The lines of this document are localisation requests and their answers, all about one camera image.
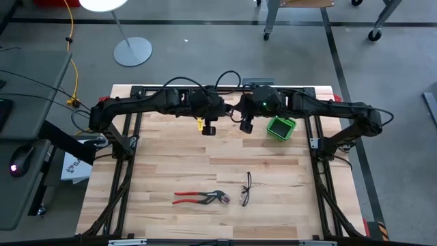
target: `pliers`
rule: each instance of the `pliers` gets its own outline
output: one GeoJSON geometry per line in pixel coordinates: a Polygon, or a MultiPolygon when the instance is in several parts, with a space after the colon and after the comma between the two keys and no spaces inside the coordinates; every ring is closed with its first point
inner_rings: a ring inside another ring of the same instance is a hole
{"type": "Polygon", "coordinates": [[[192,202],[202,205],[208,205],[215,199],[218,199],[223,204],[229,204],[231,202],[231,198],[226,195],[223,191],[213,191],[213,192],[175,192],[175,195],[202,195],[206,196],[203,200],[194,200],[194,199],[182,199],[174,201],[173,204],[179,204],[181,202],[192,202]]]}

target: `metal cart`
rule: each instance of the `metal cart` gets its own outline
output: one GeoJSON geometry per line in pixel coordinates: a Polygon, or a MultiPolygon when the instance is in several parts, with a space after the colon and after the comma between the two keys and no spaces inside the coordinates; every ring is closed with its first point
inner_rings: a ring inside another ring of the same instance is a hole
{"type": "MultiPolygon", "coordinates": [[[[262,0],[257,0],[257,6],[261,5],[262,0]]],[[[379,15],[377,21],[373,25],[373,30],[369,32],[367,36],[370,41],[375,42],[379,40],[382,36],[381,27],[385,23],[385,21],[390,17],[390,15],[395,11],[396,7],[401,3],[402,0],[383,0],[385,3],[385,8],[379,15]]],[[[353,6],[360,5],[363,0],[351,0],[353,6]]],[[[281,0],[268,0],[267,1],[267,21],[266,27],[264,29],[264,40],[267,41],[270,37],[270,34],[273,31],[274,22],[276,21],[276,15],[278,13],[279,6],[281,4],[281,0]]]]}

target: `wooden table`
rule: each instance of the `wooden table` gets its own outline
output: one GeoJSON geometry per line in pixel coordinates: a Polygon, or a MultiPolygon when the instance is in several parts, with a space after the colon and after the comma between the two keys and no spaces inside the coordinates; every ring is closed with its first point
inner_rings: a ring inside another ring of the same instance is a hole
{"type": "MultiPolygon", "coordinates": [[[[131,85],[114,85],[111,97],[129,97],[131,85]]],[[[329,86],[315,87],[319,99],[333,98],[329,86]]],[[[223,97],[236,104],[239,94],[223,97]]],[[[121,132],[124,115],[113,123],[121,132]]],[[[229,118],[214,122],[215,137],[203,136],[192,118],[144,113],[124,222],[124,235],[137,238],[310,239],[322,235],[309,149],[303,120],[290,140],[267,135],[270,119],[256,118],[252,134],[241,132],[229,118]],[[244,174],[253,186],[249,205],[239,197],[244,174]],[[176,204],[174,192],[222,190],[231,204],[176,204]]],[[[130,134],[135,124],[132,117],[130,134]]],[[[337,118],[322,118],[327,137],[341,130],[337,118]]],[[[98,155],[111,150],[101,150],[98,155]]],[[[342,152],[339,156],[347,158],[342,152]]],[[[342,161],[330,163],[340,209],[365,233],[352,172],[342,161]]],[[[77,233],[98,218],[109,199],[115,160],[96,161],[85,195],[77,233]]],[[[334,232],[332,213],[327,215],[334,232]]],[[[117,221],[117,209],[113,226],[117,221]]]]}

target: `cart wheel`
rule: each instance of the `cart wheel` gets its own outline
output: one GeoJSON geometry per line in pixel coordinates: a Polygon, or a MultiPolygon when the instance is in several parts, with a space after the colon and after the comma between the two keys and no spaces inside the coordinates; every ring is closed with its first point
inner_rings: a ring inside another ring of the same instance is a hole
{"type": "Polygon", "coordinates": [[[382,36],[382,32],[380,30],[378,30],[375,37],[373,36],[373,31],[370,31],[369,35],[367,35],[369,40],[372,42],[378,41],[381,38],[381,36],[382,36]]]}
{"type": "Polygon", "coordinates": [[[353,6],[358,6],[363,2],[363,0],[352,0],[352,5],[353,6]]]}

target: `gray floor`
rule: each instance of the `gray floor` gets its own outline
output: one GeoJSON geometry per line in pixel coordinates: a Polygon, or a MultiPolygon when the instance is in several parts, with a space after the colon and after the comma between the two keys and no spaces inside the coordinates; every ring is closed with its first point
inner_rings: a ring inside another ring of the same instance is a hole
{"type": "MultiPolygon", "coordinates": [[[[365,1],[359,8],[337,0],[328,9],[331,21],[375,21],[383,2],[365,1]]],[[[437,21],[433,0],[404,0],[389,19],[393,22],[437,21]]],[[[120,18],[149,20],[264,20],[265,3],[255,8],[252,0],[131,0],[117,11],[120,18]]],[[[75,9],[76,18],[110,18],[75,9]]],[[[19,9],[15,17],[67,18],[64,9],[19,9]]],[[[321,21],[319,10],[279,10],[280,21],[321,21]]],[[[115,25],[75,25],[73,59],[80,72],[79,98],[94,105],[109,95],[115,83],[162,84],[175,76],[188,76],[205,84],[215,82],[225,70],[243,77],[274,77],[279,85],[331,85],[341,95],[335,67],[323,27],[275,27],[268,42],[262,26],[233,25],[126,25],[128,36],[150,40],[154,52],[136,68],[118,66],[112,52],[121,40],[115,25]]],[[[33,50],[64,50],[70,30],[64,24],[10,23],[0,36],[1,46],[33,50]]],[[[421,93],[437,81],[437,28],[384,28],[377,43],[367,40],[370,28],[333,27],[337,50],[352,101],[363,101],[392,111],[395,121],[383,134],[364,139],[389,235],[394,241],[437,243],[437,176],[434,155],[437,128],[421,93]]],[[[233,77],[225,83],[235,83],[233,77]]],[[[74,87],[70,67],[62,83],[74,87]]],[[[64,103],[66,98],[58,96],[64,103]]],[[[49,120],[68,133],[76,132],[69,112],[53,106],[49,120]]],[[[86,121],[79,120],[86,126],[86,121]]],[[[354,153],[354,179],[363,216],[372,220],[363,175],[354,153]]],[[[21,225],[38,227],[26,239],[74,234],[84,188],[63,184],[53,197],[52,213],[21,225]]],[[[24,239],[24,229],[2,232],[0,241],[24,239]]]]}

